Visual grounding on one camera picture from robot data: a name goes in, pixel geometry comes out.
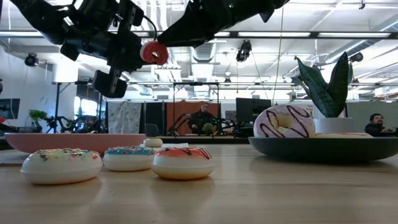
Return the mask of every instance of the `gray plate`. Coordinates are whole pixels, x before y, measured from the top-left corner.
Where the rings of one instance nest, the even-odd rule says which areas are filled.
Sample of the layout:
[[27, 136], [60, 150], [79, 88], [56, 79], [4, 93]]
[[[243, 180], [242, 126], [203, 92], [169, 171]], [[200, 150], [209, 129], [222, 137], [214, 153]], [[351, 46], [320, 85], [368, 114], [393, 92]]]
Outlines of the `gray plate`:
[[303, 162], [366, 162], [398, 153], [398, 138], [249, 138], [259, 152]]

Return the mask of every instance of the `window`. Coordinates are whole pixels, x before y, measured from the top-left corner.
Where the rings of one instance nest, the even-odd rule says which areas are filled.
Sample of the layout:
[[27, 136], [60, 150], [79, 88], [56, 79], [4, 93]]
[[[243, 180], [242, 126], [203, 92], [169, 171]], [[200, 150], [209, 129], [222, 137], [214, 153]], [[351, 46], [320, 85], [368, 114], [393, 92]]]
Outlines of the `window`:
[[75, 96], [75, 104], [74, 104], [74, 112], [75, 112], [75, 117], [74, 117], [74, 119], [77, 119], [77, 116], [76, 116], [76, 114], [79, 114], [79, 111], [80, 111], [80, 103], [81, 103], [81, 100], [80, 100], [80, 97], [79, 96]]
[[98, 107], [98, 104], [95, 101], [86, 100], [86, 99], [81, 100], [81, 114], [82, 115], [96, 116], [97, 115], [97, 107]]

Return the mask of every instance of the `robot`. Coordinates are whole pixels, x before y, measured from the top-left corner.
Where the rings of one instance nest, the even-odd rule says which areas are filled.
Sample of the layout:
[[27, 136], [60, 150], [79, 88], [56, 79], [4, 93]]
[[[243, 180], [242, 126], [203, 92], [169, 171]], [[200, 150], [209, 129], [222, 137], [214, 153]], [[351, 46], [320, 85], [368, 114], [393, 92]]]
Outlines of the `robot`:
[[[144, 46], [131, 27], [149, 18], [131, 0], [83, 0], [78, 9], [76, 0], [66, 6], [52, 6], [45, 0], [11, 2], [48, 41], [61, 45], [66, 57], [75, 61], [85, 54], [106, 60], [109, 74], [97, 70], [93, 87], [108, 98], [122, 98], [127, 89], [120, 79], [122, 72], [163, 65], [167, 47], [198, 47], [256, 14], [267, 22], [289, 0], [191, 0], [182, 18]], [[67, 17], [72, 25], [65, 21]], [[109, 32], [110, 26], [117, 27], [117, 33]]]

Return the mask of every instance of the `man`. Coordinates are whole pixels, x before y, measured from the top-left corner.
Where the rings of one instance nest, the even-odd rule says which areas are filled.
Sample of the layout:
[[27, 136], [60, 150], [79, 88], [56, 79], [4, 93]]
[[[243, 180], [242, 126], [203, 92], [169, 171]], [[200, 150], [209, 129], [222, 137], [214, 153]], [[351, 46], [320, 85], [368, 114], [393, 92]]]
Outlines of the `man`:
[[366, 125], [365, 132], [374, 137], [392, 137], [398, 136], [396, 128], [383, 127], [383, 115], [379, 113], [372, 114], [369, 118], [370, 123]]
[[208, 112], [209, 104], [204, 103], [200, 110], [191, 115], [191, 120], [188, 122], [192, 134], [203, 134], [202, 128], [206, 123], [211, 123], [214, 116]]

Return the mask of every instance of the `orange wall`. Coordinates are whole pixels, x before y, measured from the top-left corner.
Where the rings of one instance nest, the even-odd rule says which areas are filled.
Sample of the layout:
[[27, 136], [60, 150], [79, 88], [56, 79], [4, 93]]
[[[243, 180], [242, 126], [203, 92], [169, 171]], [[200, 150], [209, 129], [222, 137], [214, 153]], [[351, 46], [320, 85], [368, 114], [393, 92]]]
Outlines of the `orange wall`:
[[[174, 120], [177, 120], [181, 114], [188, 113], [193, 114], [200, 110], [200, 107], [204, 102], [177, 102], [177, 103], [167, 103], [167, 130], [173, 125]], [[173, 108], [175, 106], [175, 119], [173, 119]], [[218, 116], [217, 113], [217, 103], [209, 104], [209, 113], [214, 116]], [[178, 134], [183, 136], [186, 134], [191, 134], [191, 129], [188, 127], [188, 123], [185, 122], [178, 129]]]

